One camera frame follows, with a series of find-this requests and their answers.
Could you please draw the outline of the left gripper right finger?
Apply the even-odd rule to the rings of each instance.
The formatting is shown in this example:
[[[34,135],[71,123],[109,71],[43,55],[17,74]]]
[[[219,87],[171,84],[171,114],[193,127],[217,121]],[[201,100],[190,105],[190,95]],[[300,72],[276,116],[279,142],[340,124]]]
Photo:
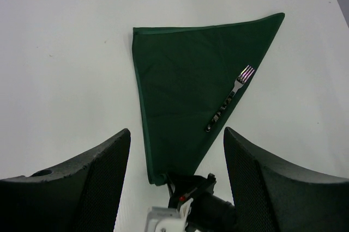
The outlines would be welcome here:
[[[348,231],[348,179],[291,163],[227,127],[238,231]]]

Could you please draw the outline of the silver fork with dark handle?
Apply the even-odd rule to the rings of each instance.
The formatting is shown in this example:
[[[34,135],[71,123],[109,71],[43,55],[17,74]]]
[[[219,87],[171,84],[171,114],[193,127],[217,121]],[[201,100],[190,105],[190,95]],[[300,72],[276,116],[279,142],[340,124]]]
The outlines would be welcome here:
[[[208,125],[205,128],[206,132],[210,132],[212,127],[219,121],[221,116],[223,115],[224,111],[227,109],[228,105],[233,100],[234,96],[236,95],[237,91],[239,91],[248,81],[248,79],[254,74],[255,69],[248,65],[245,67],[245,69],[239,74],[239,76],[234,81],[234,86],[228,96],[225,98],[219,109],[215,112],[212,119],[209,121]]]

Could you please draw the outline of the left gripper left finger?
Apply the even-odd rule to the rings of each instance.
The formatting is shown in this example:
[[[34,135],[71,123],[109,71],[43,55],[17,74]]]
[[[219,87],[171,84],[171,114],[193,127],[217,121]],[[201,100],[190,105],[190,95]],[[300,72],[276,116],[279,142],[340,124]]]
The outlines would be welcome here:
[[[113,231],[131,135],[100,145],[31,176],[1,180],[1,231]]]

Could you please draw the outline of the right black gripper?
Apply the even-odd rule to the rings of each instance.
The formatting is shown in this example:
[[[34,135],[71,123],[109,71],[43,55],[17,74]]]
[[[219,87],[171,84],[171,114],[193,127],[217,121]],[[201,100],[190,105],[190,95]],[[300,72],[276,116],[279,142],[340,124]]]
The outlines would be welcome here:
[[[235,206],[214,195],[215,175],[167,174],[169,207],[179,210],[192,200],[185,231],[238,231]]]

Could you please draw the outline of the dark green cloth napkin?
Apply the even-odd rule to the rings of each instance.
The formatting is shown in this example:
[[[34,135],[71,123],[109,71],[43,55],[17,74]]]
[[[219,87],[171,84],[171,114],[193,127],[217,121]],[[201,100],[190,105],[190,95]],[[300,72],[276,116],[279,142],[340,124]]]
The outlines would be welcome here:
[[[283,20],[204,27],[136,27],[132,58],[148,181],[193,175],[247,90],[243,86],[210,132],[205,128],[246,66],[262,63]]]

